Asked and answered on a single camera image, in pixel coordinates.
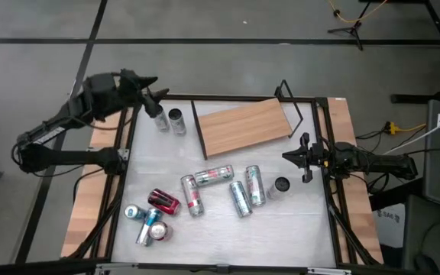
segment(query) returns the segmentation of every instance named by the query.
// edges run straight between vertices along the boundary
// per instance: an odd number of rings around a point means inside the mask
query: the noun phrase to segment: concrete floor
[[[347,18],[357,17],[364,7],[356,1],[336,3]],[[440,16],[440,1],[433,4]],[[99,0],[0,0],[0,37],[87,38],[98,6]],[[322,0],[109,0],[98,38],[338,39],[326,30],[344,26]],[[422,5],[398,4],[386,5],[364,21],[360,35],[439,38]],[[14,260],[39,183],[11,162],[9,151],[19,134],[54,115],[65,102],[84,49],[83,44],[0,44],[0,170],[5,171],[0,180],[0,264]],[[389,94],[440,90],[440,47],[366,46],[360,52],[355,46],[338,45],[95,45],[86,75],[120,68],[159,76],[154,85],[173,93],[270,95],[286,79],[298,96],[348,98],[356,134],[378,130],[385,121],[404,128],[423,123],[424,105],[392,105]],[[69,131],[64,148],[84,149],[90,134],[89,129]],[[377,152],[407,136],[383,137]],[[360,145],[371,148],[375,142]],[[422,143],[408,149],[421,147]],[[416,160],[421,169],[422,156]],[[60,256],[72,210],[72,185],[80,173],[52,181],[29,261]]]

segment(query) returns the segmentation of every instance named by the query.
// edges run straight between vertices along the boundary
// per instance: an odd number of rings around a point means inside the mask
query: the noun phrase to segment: silver can
[[[173,228],[165,222],[155,222],[149,228],[149,236],[156,241],[167,241],[173,235]]]
[[[261,206],[266,203],[259,166],[252,165],[245,168],[245,179],[247,180],[247,190],[251,204],[253,206]]]
[[[183,114],[178,108],[169,111],[169,121],[173,128],[174,134],[183,136],[186,134],[186,126],[184,125]]]
[[[136,206],[135,204],[130,204],[127,207],[125,207],[125,217],[129,219],[143,221],[146,215],[147,215],[147,211]]]
[[[145,217],[145,222],[142,225],[141,232],[138,234],[138,238],[136,241],[137,244],[140,244],[142,246],[150,245],[151,238],[149,236],[149,229],[155,222],[159,221],[161,216],[162,216],[161,211],[157,209],[149,208],[149,210],[147,211],[147,216]]]
[[[249,203],[248,196],[245,193],[242,182],[236,181],[230,183],[230,193],[234,200],[235,210],[239,217],[247,217],[252,214],[251,204]]]
[[[167,122],[166,114],[164,113],[164,109],[161,105],[159,105],[159,114],[154,117],[154,122],[157,126],[157,129],[161,132],[169,131],[169,123]]]
[[[199,216],[203,214],[202,200],[199,198],[198,185],[196,185],[195,178],[192,175],[187,175],[181,178],[181,186],[183,187],[184,197],[188,205],[191,216]]]
[[[280,199],[290,189],[290,182],[287,178],[279,177],[274,184],[267,190],[267,197],[273,200]]]
[[[232,168],[232,165],[225,165],[195,173],[195,180],[198,187],[232,180],[233,178],[234,168]]]

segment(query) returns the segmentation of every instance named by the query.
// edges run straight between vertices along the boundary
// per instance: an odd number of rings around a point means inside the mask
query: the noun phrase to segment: red can
[[[181,206],[178,199],[157,188],[150,192],[147,201],[153,207],[169,215],[177,214]]]

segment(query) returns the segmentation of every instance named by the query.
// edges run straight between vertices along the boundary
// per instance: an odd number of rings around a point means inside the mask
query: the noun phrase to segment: soda can
[[[147,211],[136,206],[135,204],[130,204],[127,207],[125,207],[125,217],[129,219],[143,221],[146,215],[147,215]]]
[[[266,203],[264,195],[263,181],[260,178],[259,166],[252,165],[245,168],[245,178],[247,180],[247,190],[249,199],[253,206],[261,206]]]
[[[273,200],[281,198],[290,189],[290,182],[287,178],[279,177],[267,190],[267,197]]]
[[[149,228],[149,236],[156,241],[167,241],[173,235],[173,228],[165,222],[155,222]]]
[[[178,108],[169,111],[169,121],[173,128],[174,134],[183,136],[186,134],[186,126],[184,125],[183,114]]]
[[[195,178],[192,175],[182,177],[181,186],[183,187],[184,196],[191,216],[203,214],[205,209],[203,208],[202,200],[199,198],[198,185],[196,185]]]
[[[149,208],[147,211],[147,215],[145,216],[145,222],[142,225],[141,232],[138,234],[137,241],[135,243],[140,244],[142,246],[148,246],[151,243],[151,238],[149,236],[149,229],[150,227],[160,220],[160,217],[162,216],[162,212]]]
[[[178,199],[157,188],[150,192],[147,201],[153,207],[169,215],[177,214],[181,206]]]
[[[164,109],[161,105],[159,105],[159,114],[156,115],[153,119],[159,131],[169,131],[169,123],[167,122],[166,114],[164,113]]]
[[[232,194],[235,209],[239,217],[247,217],[252,214],[251,204],[249,204],[248,196],[245,194],[242,182],[236,181],[230,183],[230,193]]]
[[[195,173],[195,180],[198,187],[206,186],[213,183],[231,180],[234,178],[234,168],[232,165],[216,167]]]

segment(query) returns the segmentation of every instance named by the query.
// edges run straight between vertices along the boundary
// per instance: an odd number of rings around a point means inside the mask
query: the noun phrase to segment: yellow cable
[[[337,9],[334,6],[334,3],[332,3],[332,0],[327,0],[328,3],[330,4],[330,6],[332,6],[332,10],[336,11]],[[376,8],[374,8],[373,11],[368,12],[365,16],[359,18],[359,19],[354,19],[354,20],[347,20],[344,19],[339,13],[337,13],[337,17],[339,17],[339,19],[341,19],[341,21],[345,22],[345,23],[356,23],[357,21],[362,21],[365,18],[369,17],[373,12],[377,11],[379,8],[381,8],[381,6],[383,6],[386,2],[388,2],[388,0],[384,0],[383,2],[381,2],[381,4],[379,4]]]
[[[427,124],[422,124],[422,125],[418,125],[418,126],[415,126],[414,128],[410,128],[410,129],[400,129],[400,128],[397,128],[398,130],[397,131],[415,131],[415,130],[417,130],[417,129],[420,129],[420,128],[422,128],[422,127],[425,127]]]

